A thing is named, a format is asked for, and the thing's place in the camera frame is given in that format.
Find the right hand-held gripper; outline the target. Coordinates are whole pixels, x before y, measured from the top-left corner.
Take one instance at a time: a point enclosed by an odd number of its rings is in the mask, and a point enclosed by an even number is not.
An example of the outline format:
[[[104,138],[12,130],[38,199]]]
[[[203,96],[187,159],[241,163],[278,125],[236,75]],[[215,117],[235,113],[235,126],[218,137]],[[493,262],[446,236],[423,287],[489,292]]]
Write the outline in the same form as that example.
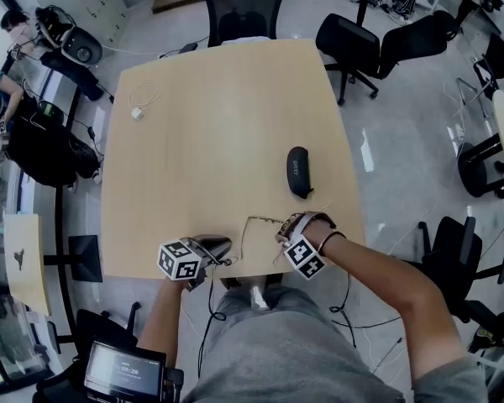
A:
[[[328,222],[328,215],[323,212],[293,213],[275,235],[276,242],[282,243],[285,258],[305,280],[311,280],[326,266],[323,256],[303,235],[305,227],[314,219]]]

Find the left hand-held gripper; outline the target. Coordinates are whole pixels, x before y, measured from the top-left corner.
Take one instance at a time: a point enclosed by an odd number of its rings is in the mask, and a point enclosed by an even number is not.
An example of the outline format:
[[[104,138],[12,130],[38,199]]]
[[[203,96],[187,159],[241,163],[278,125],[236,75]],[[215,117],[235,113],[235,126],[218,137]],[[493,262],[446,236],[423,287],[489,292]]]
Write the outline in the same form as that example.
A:
[[[165,277],[186,284],[186,289],[196,289],[205,279],[207,264],[231,264],[228,253],[230,238],[217,234],[200,234],[163,243],[159,247],[157,265]]]

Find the person's right hand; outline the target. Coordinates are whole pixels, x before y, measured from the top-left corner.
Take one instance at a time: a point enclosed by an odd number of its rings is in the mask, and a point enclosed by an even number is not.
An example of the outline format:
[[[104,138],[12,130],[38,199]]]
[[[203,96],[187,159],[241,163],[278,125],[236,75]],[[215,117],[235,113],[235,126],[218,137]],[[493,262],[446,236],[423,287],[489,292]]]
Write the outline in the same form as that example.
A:
[[[329,239],[332,234],[336,235],[337,232],[321,219],[312,220],[303,231],[303,235],[317,251],[324,245],[324,240]]]

